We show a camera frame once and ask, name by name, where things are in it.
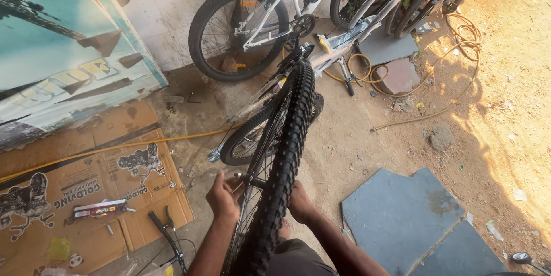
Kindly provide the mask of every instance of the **white bicycle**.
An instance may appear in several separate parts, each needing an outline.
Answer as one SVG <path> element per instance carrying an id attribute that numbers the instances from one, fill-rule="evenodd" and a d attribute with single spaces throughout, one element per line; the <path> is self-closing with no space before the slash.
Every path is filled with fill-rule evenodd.
<path id="1" fill-rule="evenodd" d="M 355 26 L 352 18 L 366 0 L 331 0 L 336 26 Z M 390 0 L 373 0 L 362 17 L 378 14 Z M 321 0 L 292 0 L 295 19 L 289 21 L 282 0 L 207 0 L 189 28 L 189 53 L 205 75 L 233 82 L 251 78 L 279 55 L 282 47 L 293 50 L 294 39 L 312 32 L 311 14 Z"/>

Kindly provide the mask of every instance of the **pedal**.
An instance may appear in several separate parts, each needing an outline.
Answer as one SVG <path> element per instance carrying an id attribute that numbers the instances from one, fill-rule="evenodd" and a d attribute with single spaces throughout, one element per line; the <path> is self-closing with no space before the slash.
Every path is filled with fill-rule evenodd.
<path id="1" fill-rule="evenodd" d="M 220 146 L 213 151 L 207 153 L 207 159 L 210 163 L 214 163 L 218 160 L 220 160 L 220 150 L 222 150 L 222 147 L 224 144 L 220 144 Z"/>

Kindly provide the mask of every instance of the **man's right hand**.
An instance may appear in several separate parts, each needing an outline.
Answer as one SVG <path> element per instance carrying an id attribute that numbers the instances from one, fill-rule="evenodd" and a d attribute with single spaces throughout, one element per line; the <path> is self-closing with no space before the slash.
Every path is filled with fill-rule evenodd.
<path id="1" fill-rule="evenodd" d="M 291 212 L 291 216 L 301 224 L 307 224 L 311 216 L 317 211 L 316 207 L 310 201 L 306 190 L 304 190 L 302 183 L 298 180 L 295 181 L 295 185 L 293 186 L 289 211 Z"/>

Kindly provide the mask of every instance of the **white bicycle frame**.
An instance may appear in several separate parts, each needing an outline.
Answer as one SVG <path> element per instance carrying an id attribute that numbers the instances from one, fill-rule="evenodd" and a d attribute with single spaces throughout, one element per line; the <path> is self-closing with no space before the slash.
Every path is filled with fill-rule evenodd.
<path id="1" fill-rule="evenodd" d="M 272 37 L 272 32 L 269 32 L 268 33 L 268 38 L 258 40 L 257 42 L 254 42 L 254 43 L 252 42 L 252 40 L 254 40 L 255 37 L 258 35 L 258 33 L 262 30 L 262 28 L 264 27 L 264 25 L 266 23 L 266 20 L 268 19 L 268 17 L 270 16 L 270 14 L 275 9 L 276 5 L 279 4 L 280 1 L 281 0 L 275 0 L 275 2 L 272 3 L 272 5 L 269 6 L 268 10 L 266 11 L 266 14 L 264 15 L 262 21 L 260 22 L 260 25 L 254 30 L 254 33 L 252 34 L 252 36 L 244 43 L 244 45 L 243 45 L 243 50 L 244 51 L 247 51 L 247 49 L 249 47 L 256 47 L 256 46 L 261 45 L 263 43 L 266 43 L 270 40 L 277 39 L 281 36 L 285 36 L 285 35 L 287 35 L 287 34 L 289 34 L 293 31 L 293 28 L 289 28 L 289 30 L 286 33 L 277 34 L 274 37 Z M 317 0 L 316 2 L 311 2 L 306 6 L 306 8 L 304 8 L 304 10 L 300 10 L 299 0 L 293 0 L 293 7 L 295 8 L 296 15 L 302 17 L 306 13 L 313 12 L 320 3 L 321 3 L 321 0 Z M 249 13 L 249 15 L 247 16 L 247 18 L 245 19 L 244 22 L 239 22 L 240 26 L 235 29 L 235 33 L 236 34 L 243 34 L 244 33 L 243 32 L 243 27 L 245 27 L 245 25 L 251 20 L 251 18 L 258 11 L 258 9 L 260 9 L 262 7 L 263 6 L 259 5 L 257 10 Z"/>

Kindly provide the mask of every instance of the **hand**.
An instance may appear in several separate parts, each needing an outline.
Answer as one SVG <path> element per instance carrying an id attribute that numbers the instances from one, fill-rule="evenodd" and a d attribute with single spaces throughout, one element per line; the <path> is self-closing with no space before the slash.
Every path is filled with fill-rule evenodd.
<path id="1" fill-rule="evenodd" d="M 207 193 L 207 202 L 214 213 L 215 220 L 230 221 L 236 224 L 239 221 L 238 198 L 244 191 L 243 183 L 235 177 L 224 180 L 224 172 L 220 171 L 214 184 Z"/>
<path id="2" fill-rule="evenodd" d="M 306 190 L 300 181 L 295 181 L 293 191 L 291 192 L 291 200 L 289 203 L 289 211 L 291 216 L 298 223 L 307 224 L 309 218 L 317 211 L 316 207 L 310 201 Z"/>

